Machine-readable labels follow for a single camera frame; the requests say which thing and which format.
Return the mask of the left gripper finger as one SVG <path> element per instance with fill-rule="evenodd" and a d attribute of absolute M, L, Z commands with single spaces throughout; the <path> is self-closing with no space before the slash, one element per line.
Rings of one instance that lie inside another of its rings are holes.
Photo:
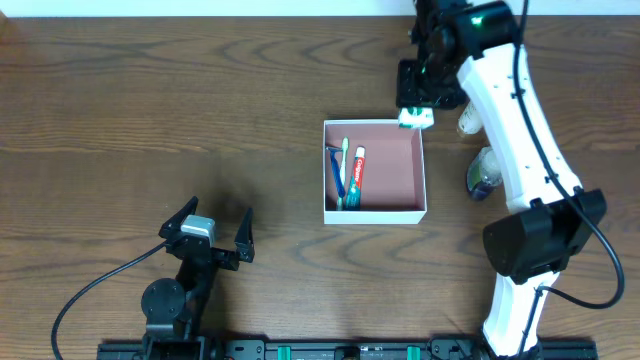
<path fill-rule="evenodd" d="M 234 240 L 238 259 L 247 263 L 252 263 L 255 257 L 254 238 L 252 232 L 253 214 L 253 209 L 249 208 L 243 217 Z"/>
<path fill-rule="evenodd" d="M 160 227 L 158 235 L 168 240 L 174 233 L 179 232 L 181 225 L 189 215 L 194 215 L 199 199 L 193 196 L 179 211 L 166 220 Z"/>

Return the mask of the green soap bar packet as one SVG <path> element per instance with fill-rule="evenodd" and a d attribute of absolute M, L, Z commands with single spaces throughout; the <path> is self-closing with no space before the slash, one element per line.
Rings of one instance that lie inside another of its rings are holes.
<path fill-rule="evenodd" d="M 402 108 L 398 114 L 398 125 L 401 128 L 427 129 L 434 123 L 434 112 L 430 107 Z"/>

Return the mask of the white floral lotion tube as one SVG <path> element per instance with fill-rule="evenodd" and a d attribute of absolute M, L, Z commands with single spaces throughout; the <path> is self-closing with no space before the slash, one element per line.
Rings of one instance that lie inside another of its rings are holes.
<path fill-rule="evenodd" d="M 478 134 L 483 129 L 482 120 L 472 102 L 469 102 L 458 118 L 457 133 L 460 137 Z"/>

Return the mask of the green white toothbrush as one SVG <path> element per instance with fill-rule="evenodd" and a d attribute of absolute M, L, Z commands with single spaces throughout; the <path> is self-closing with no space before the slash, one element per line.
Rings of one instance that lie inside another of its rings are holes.
<path fill-rule="evenodd" d="M 339 165 L 339 180 L 340 182 L 338 183 L 336 181 L 336 185 L 340 185 L 338 188 L 338 195 L 339 198 L 337 200 L 337 210 L 338 211 L 342 211 L 344 208 L 344 200 L 345 200 L 345 196 L 346 196 L 346 190 L 345 190 L 345 186 L 346 186 L 346 162 L 347 162 L 347 153 L 349 150 L 349 139 L 348 137 L 344 137 L 342 140 L 342 144 L 341 144 L 341 162 Z"/>

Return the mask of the white cardboard box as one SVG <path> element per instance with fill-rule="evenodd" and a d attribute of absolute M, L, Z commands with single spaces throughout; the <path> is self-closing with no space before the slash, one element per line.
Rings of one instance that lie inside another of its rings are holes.
<path fill-rule="evenodd" d="M 338 194 L 326 146 L 349 139 L 346 194 L 356 149 L 366 149 L 360 209 L 337 210 Z M 412 225 L 427 212 L 425 162 L 420 129 L 396 120 L 327 120 L 323 126 L 323 213 L 326 225 Z"/>

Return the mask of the clear pump soap bottle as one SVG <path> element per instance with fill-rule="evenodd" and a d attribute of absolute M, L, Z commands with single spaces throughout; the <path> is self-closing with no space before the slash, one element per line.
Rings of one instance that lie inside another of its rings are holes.
<path fill-rule="evenodd" d="M 466 173 L 467 191 L 474 201 L 486 199 L 503 182 L 500 165 L 493 148 L 480 150 Z"/>

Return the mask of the Colgate toothpaste tube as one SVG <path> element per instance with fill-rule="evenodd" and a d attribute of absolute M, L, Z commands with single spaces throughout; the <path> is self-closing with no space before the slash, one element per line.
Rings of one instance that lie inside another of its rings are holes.
<path fill-rule="evenodd" d="M 352 176 L 345 200 L 345 209 L 349 211 L 360 209 L 365 154 L 366 149 L 363 146 L 356 149 Z"/>

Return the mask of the blue disposable razor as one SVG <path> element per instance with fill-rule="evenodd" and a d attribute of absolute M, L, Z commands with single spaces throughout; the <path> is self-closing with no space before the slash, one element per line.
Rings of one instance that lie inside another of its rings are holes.
<path fill-rule="evenodd" d="M 343 173 L 342 159 L 337 159 L 336 155 L 339 154 L 340 156 L 343 156 L 344 150 L 342 148 L 337 148 L 332 146 L 326 146 L 325 150 L 329 152 L 331 170 L 332 170 L 338 197 L 343 198 L 346 195 L 346 191 L 344 187 L 345 180 L 343 179 L 343 176 L 342 176 L 342 173 Z"/>

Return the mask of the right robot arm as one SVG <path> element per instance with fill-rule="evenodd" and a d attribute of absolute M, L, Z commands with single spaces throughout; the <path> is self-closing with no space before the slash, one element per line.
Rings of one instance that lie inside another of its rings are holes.
<path fill-rule="evenodd" d="M 496 286 L 474 357 L 593 359 L 591 341 L 536 334 L 554 282 L 589 239 L 606 202 L 587 191 L 550 131 L 529 74 L 522 35 L 502 1 L 419 1 L 410 41 L 415 59 L 398 66 L 403 127 L 428 127 L 435 109 L 474 107 L 497 160 L 508 215 L 484 228 Z"/>

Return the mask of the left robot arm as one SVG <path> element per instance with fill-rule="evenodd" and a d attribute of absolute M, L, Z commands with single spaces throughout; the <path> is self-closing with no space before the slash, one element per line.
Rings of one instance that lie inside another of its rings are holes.
<path fill-rule="evenodd" d="M 236 271 L 255 256 L 253 210 L 248 209 L 232 250 L 215 246 L 216 225 L 195 214 L 192 197 L 159 230 L 166 252 L 181 261 L 173 278 L 154 281 L 144 291 L 141 309 L 146 316 L 143 350 L 139 359 L 221 359 L 216 341 L 200 333 L 201 319 L 220 270 Z"/>

